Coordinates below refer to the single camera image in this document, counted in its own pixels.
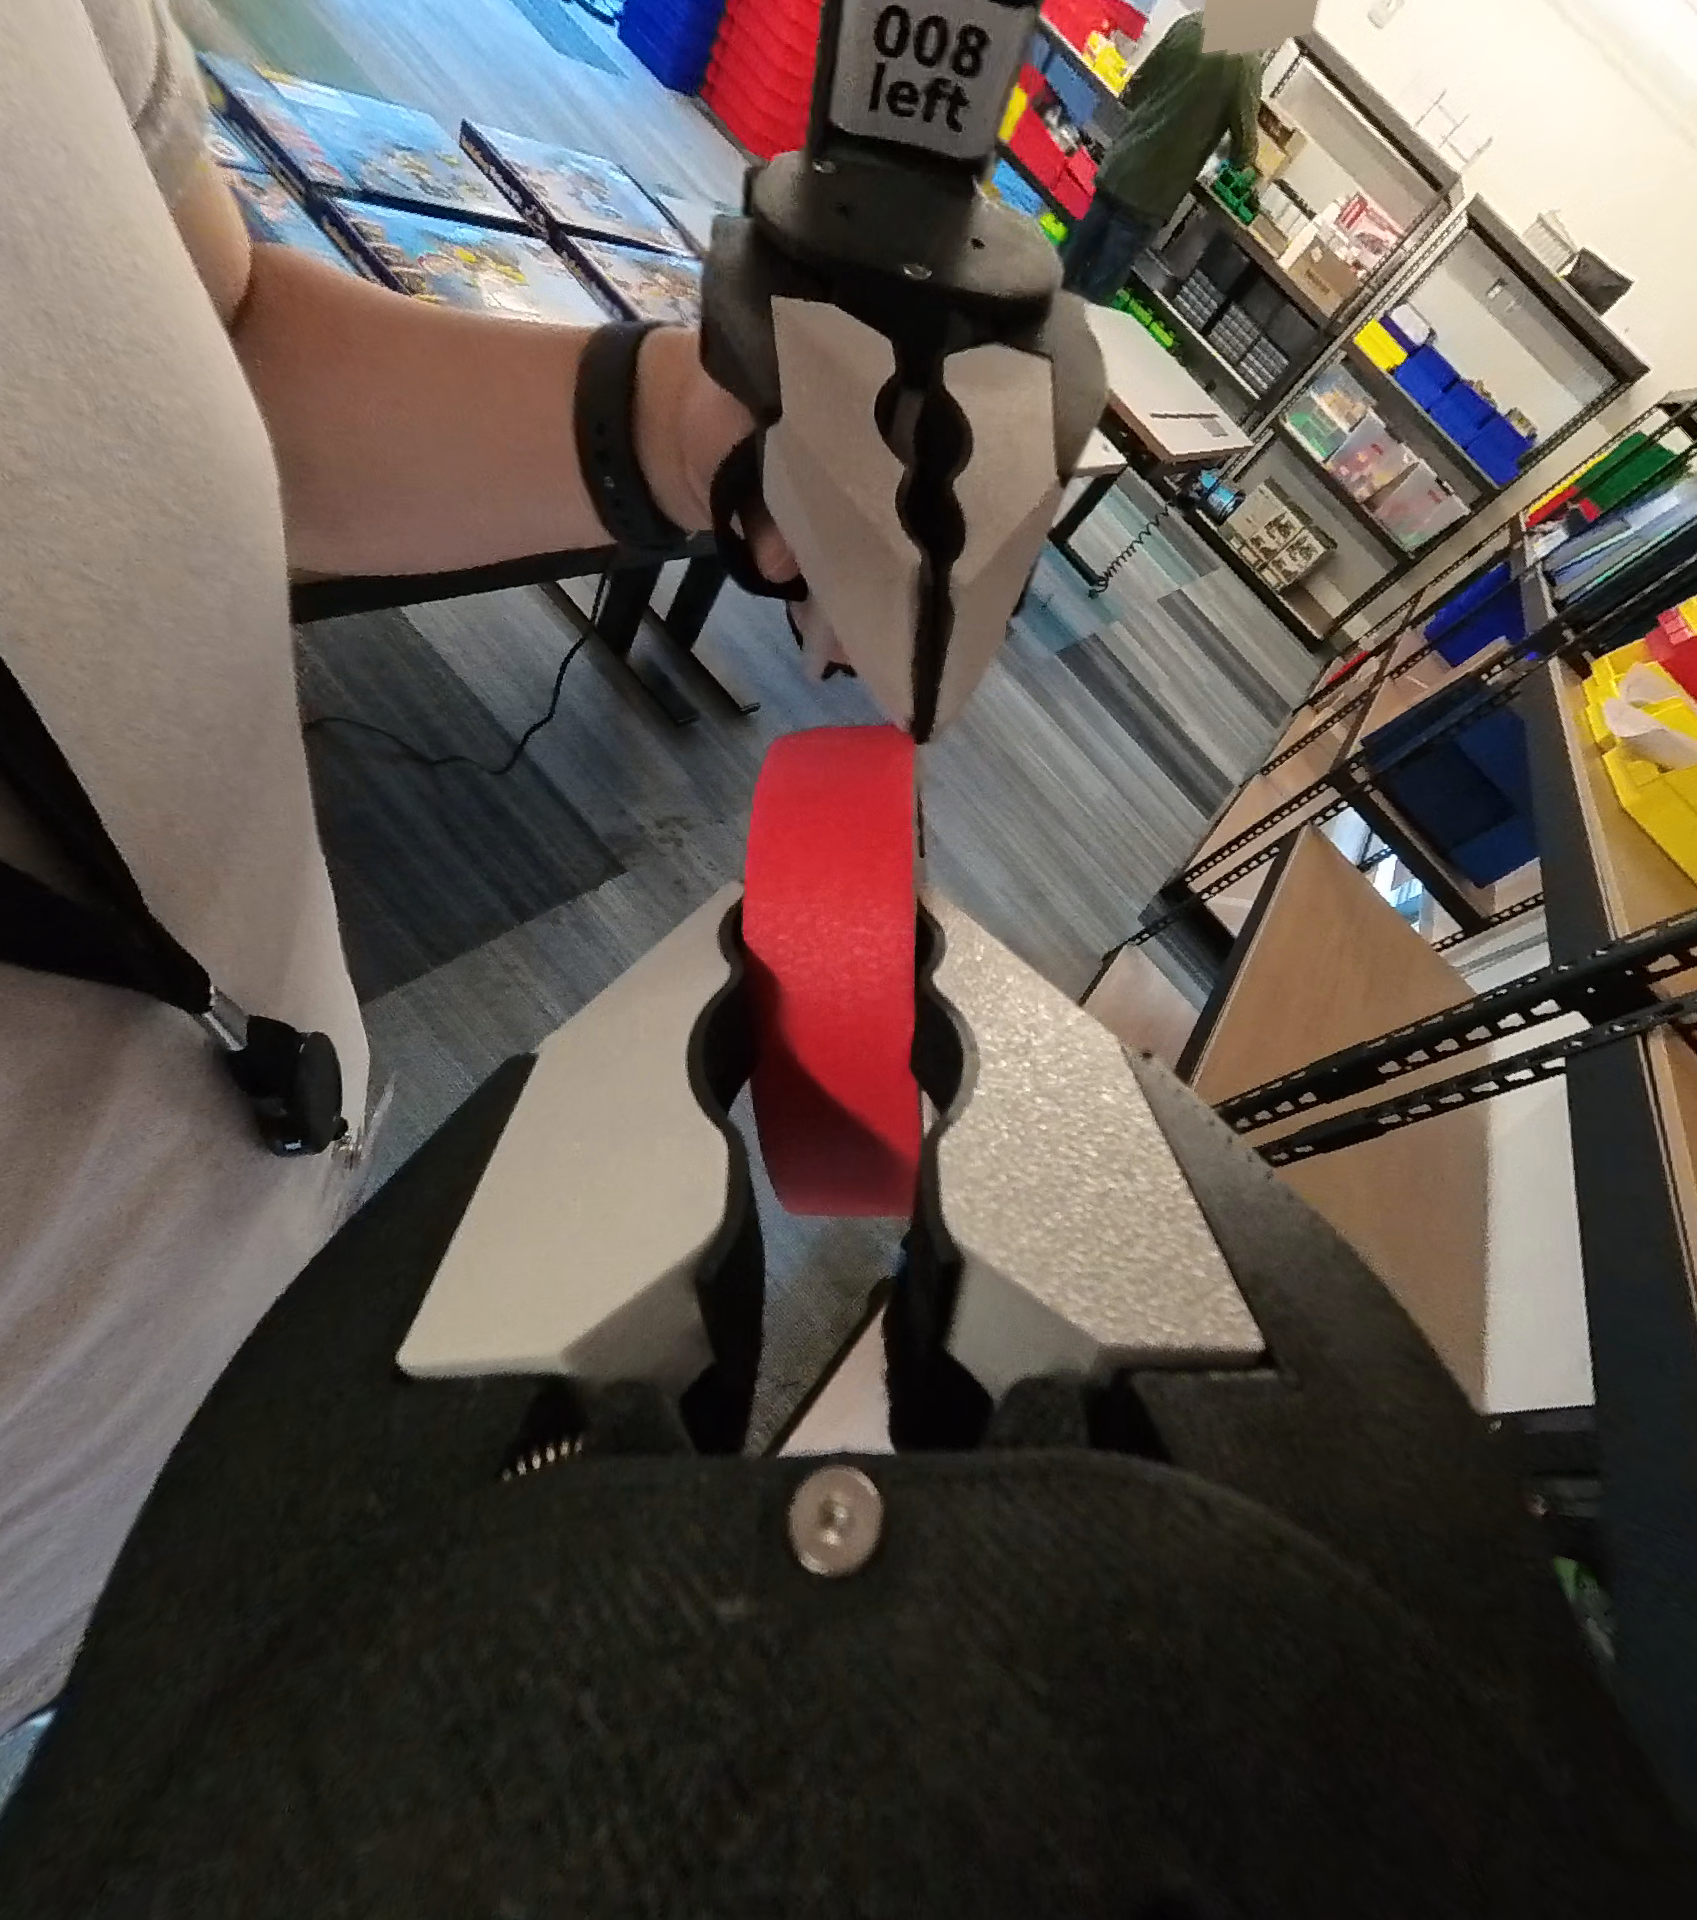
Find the person's white clothing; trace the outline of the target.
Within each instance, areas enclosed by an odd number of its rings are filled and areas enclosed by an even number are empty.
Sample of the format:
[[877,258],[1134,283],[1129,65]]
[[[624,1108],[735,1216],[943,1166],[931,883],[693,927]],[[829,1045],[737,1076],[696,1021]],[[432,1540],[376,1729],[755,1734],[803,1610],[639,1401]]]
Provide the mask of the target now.
[[[204,116],[162,3],[0,3],[0,656],[159,921],[328,1036],[356,1118],[276,466],[171,219]],[[179,1012],[0,965],[0,1734],[344,1186],[266,1149]]]

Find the white desk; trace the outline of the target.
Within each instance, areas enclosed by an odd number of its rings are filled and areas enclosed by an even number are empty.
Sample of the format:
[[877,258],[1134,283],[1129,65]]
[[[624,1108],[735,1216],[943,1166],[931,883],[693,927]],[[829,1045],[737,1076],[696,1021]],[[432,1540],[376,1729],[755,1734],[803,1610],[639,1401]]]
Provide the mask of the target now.
[[[1244,426],[1131,312],[1090,304],[1086,321],[1101,345],[1104,406],[1090,441],[1077,455],[1053,545],[1084,579],[1088,597],[1101,601],[1149,533],[1184,515],[1195,482],[1246,454],[1251,439]],[[1127,473],[1149,485],[1157,507],[1143,530],[1096,569],[1079,555],[1073,537]]]

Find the black wrist band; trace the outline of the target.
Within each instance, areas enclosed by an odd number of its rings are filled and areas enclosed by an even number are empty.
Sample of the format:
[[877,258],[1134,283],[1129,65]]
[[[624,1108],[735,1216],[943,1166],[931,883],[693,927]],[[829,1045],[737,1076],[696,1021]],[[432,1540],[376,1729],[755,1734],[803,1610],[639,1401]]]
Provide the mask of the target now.
[[582,487],[610,543],[664,553],[690,540],[658,501],[641,470],[635,434],[637,358],[659,325],[603,324],[586,336],[572,386],[572,446]]

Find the person's left hand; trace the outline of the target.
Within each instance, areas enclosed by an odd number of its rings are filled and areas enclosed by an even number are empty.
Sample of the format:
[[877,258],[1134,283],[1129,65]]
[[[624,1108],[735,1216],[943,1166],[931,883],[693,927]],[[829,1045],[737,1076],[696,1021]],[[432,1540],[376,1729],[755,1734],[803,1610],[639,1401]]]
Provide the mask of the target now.
[[[682,533],[708,533],[716,520],[716,472],[737,446],[753,441],[755,419],[704,369],[697,333],[658,327],[644,338],[635,355],[629,419],[635,463],[653,506]],[[735,526],[764,579],[788,584],[803,571],[764,506],[745,503],[738,520],[731,520]],[[788,620],[803,642],[810,678],[854,678],[829,617],[810,597],[795,599]]]

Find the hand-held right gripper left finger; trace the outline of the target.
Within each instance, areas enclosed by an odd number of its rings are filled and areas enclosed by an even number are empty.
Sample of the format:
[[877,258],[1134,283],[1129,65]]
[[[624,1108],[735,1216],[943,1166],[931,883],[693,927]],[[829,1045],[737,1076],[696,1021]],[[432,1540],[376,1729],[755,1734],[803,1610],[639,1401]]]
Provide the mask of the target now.
[[395,1353],[411,1380],[641,1382],[753,1411],[764,1239],[733,1108],[756,1040],[740,883],[539,1045]]

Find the blue flat toy box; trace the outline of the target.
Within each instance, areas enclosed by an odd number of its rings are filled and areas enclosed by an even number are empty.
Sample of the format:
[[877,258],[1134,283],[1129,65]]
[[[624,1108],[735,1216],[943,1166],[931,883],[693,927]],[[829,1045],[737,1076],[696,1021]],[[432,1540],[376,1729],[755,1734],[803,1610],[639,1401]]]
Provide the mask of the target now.
[[499,197],[543,235],[697,256],[693,239],[659,200],[610,158],[465,118],[458,126],[458,140]]
[[420,108],[220,54],[198,52],[194,61],[213,112],[304,204],[352,200],[482,228],[527,228],[458,136]]
[[617,321],[547,242],[391,204],[320,197],[318,228],[364,276],[427,304],[530,324]]

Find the dark blue storage bin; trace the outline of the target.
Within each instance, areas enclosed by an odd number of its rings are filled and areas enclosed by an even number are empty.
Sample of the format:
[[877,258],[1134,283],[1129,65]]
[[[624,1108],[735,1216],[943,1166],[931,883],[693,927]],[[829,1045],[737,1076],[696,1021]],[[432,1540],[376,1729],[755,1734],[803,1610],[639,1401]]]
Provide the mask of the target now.
[[1434,738],[1402,713],[1369,740],[1374,785],[1469,883],[1491,887],[1539,857],[1529,731],[1495,708]]

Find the black metal shelf rack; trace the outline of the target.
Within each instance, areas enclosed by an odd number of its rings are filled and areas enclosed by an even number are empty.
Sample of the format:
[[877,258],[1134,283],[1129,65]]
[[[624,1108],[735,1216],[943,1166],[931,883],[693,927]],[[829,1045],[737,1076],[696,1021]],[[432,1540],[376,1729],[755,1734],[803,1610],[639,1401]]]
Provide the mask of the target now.
[[[1576,763],[1598,751],[1586,747],[1581,688],[1594,659],[1645,639],[1692,591],[1697,387],[1687,387],[1471,535],[1402,611],[1321,673],[1139,927],[1101,957],[1082,1004],[1125,1016],[1131,1045],[1162,1048],[1154,1031],[1174,998],[1149,959],[1166,957],[1197,1004],[1180,1065],[1191,1076],[1301,852],[1340,852],[1374,886],[1395,879],[1416,905],[1411,930],[1458,964],[1484,962],[1491,937],[1530,921],[1571,953],[1590,950],[1602,919],[1590,903],[1589,828],[1571,818],[1572,803],[1589,809]],[[1539,857],[1474,886],[1374,785],[1369,740],[1402,713],[1436,716],[1438,740],[1495,708],[1517,710],[1529,731]]]
[[[1324,35],[1271,58],[1258,126],[1252,183],[1209,159],[1131,290],[1251,439],[1197,520],[1321,649],[1647,364]],[[1392,382],[1424,344],[1533,428],[1512,484]]]
[[1179,1073],[1371,1262],[1483,1414],[1592,1406],[1613,1680],[1697,1829],[1697,887],[1541,821],[1550,964],[1469,985],[1321,829]]

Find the stack of small blue bins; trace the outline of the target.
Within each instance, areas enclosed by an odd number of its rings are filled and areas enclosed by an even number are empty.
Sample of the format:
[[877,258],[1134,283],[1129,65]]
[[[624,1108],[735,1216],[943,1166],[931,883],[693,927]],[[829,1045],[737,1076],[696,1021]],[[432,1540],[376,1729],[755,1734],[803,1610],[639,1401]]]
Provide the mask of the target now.
[[1436,345],[1414,347],[1391,377],[1496,487],[1518,477],[1533,428],[1466,380]]

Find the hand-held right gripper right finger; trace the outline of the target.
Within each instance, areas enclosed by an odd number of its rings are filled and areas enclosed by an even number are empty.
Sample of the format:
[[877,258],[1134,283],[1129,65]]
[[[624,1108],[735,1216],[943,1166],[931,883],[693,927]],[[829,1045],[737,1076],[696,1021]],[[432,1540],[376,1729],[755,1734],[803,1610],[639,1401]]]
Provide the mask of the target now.
[[1251,1374],[1267,1341],[1122,1041],[935,891],[922,1140],[885,1307],[888,1435],[968,1447],[1030,1380]]

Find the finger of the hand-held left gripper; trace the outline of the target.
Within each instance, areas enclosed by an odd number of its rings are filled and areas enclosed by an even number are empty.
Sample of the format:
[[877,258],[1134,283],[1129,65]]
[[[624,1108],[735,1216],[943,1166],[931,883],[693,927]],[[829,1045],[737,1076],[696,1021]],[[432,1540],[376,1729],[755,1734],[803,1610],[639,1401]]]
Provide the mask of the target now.
[[781,415],[764,434],[764,503],[806,584],[798,625],[890,723],[931,740],[915,672],[928,567],[900,512],[911,463],[881,424],[897,347],[830,302],[775,295],[769,312]]
[[944,386],[971,447],[952,482],[960,537],[948,564],[952,620],[928,740],[952,729],[1004,645],[1107,393],[1099,345],[964,347],[948,358]]

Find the person's left forearm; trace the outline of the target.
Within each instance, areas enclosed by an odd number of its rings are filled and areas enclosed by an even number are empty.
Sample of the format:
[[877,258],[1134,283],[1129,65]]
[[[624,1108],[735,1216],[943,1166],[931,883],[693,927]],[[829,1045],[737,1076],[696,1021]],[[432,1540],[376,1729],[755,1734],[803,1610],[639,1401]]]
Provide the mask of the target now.
[[608,543],[572,409],[596,325],[401,295],[259,245],[229,338],[293,578],[421,575]]

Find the orange tape roll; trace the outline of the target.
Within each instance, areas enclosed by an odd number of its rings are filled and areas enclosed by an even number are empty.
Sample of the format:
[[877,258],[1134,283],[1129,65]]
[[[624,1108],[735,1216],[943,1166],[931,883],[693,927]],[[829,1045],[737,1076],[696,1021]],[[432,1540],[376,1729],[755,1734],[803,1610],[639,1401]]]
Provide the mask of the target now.
[[912,740],[887,723],[778,738],[753,796],[740,937],[756,1129],[793,1216],[911,1211],[915,917]]

